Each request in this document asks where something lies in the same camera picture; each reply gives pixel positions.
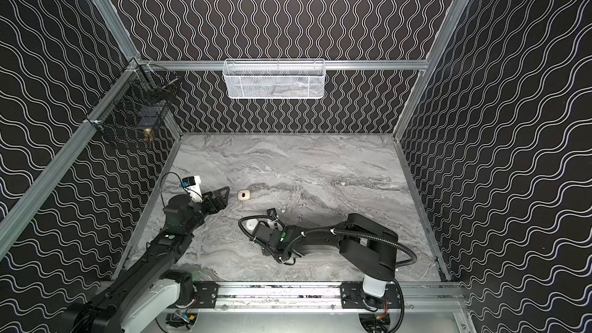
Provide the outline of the beige earbud charging case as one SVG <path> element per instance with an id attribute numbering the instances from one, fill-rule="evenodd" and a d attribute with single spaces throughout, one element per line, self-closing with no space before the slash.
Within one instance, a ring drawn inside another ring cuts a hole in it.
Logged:
<path id="1" fill-rule="evenodd" d="M 251 191 L 249 191 L 249 190 L 238 191 L 237 192 L 237 199 L 239 201 L 251 200 Z"/>

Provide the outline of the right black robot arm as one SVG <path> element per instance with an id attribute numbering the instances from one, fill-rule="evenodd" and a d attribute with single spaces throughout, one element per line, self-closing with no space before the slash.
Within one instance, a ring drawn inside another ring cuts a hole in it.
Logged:
<path id="1" fill-rule="evenodd" d="M 362 308 L 386 309 L 392 301 L 387 285 L 396 281 L 398 268 L 414 265 L 418 257 L 399 242 L 394 231 L 361 214 L 349 214 L 335 225 L 303 228 L 286 225 L 270 209 L 266 215 L 243 217 L 241 232 L 280 265 L 293 266 L 299 257 L 337 252 L 363 273 L 359 292 Z"/>

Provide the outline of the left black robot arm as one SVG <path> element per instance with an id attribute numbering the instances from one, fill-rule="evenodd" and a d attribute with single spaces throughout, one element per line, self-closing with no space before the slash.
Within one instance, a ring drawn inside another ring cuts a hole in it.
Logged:
<path id="1" fill-rule="evenodd" d="M 202 194 L 194 202 L 188 194 L 169 199 L 163 208 L 163 229 L 149 243 L 144 254 L 122 272 L 111 286 L 85 304 L 73 303 L 58 317 L 59 332 L 141 332 L 133 318 L 141 302 L 148 302 L 149 289 L 157 282 L 168 283 L 174 297 L 160 302 L 161 308 L 191 305 L 194 282 L 191 274 L 173 271 L 194 239 L 194 231 L 209 215 L 218 214 L 228 206 L 230 188 L 222 187 Z"/>

